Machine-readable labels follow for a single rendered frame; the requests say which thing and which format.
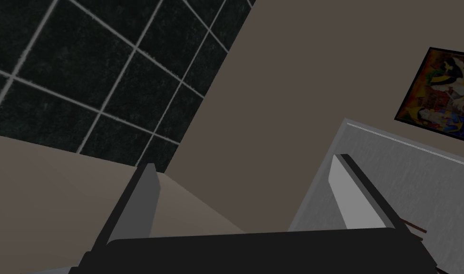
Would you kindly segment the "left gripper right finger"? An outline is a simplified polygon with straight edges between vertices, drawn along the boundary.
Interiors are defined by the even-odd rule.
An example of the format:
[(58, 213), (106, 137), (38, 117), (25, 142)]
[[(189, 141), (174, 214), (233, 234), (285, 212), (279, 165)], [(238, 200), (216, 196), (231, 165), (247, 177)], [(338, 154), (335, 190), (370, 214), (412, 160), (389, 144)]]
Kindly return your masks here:
[(347, 229), (406, 230), (399, 215), (348, 154), (332, 157), (328, 182)]

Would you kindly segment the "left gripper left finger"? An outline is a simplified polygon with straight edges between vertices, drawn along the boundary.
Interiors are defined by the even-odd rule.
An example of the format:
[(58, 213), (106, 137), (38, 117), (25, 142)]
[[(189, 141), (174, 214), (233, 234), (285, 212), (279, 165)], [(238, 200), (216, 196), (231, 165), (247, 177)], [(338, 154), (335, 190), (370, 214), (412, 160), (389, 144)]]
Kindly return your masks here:
[(140, 165), (96, 238), (92, 251), (119, 239), (148, 238), (161, 191), (155, 165)]

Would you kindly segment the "thin brown stick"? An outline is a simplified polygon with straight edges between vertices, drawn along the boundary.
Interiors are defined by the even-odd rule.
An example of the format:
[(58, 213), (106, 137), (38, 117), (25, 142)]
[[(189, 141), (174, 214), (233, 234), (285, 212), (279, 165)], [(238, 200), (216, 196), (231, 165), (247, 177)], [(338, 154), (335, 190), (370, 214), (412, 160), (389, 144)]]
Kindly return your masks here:
[(413, 223), (411, 223), (411, 222), (409, 222), (409, 221), (407, 221), (407, 220), (405, 220), (405, 219), (403, 219), (403, 218), (400, 218), (400, 220), (401, 220), (404, 224), (406, 224), (407, 226), (409, 226), (409, 227), (411, 227), (411, 228), (413, 228), (413, 229), (416, 229), (416, 230), (418, 230), (418, 231), (420, 231), (420, 232), (422, 232), (422, 233), (424, 233), (424, 234), (427, 233), (427, 231), (426, 231), (425, 229), (420, 228), (419, 226), (416, 226), (415, 224), (413, 224)]

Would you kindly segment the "colourful framed wall picture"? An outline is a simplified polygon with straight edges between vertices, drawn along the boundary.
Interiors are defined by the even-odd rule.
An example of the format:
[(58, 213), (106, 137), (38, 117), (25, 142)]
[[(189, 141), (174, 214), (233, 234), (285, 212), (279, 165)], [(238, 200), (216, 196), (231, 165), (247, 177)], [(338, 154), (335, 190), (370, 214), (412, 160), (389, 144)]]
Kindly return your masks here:
[(395, 120), (464, 141), (464, 52), (430, 47)]

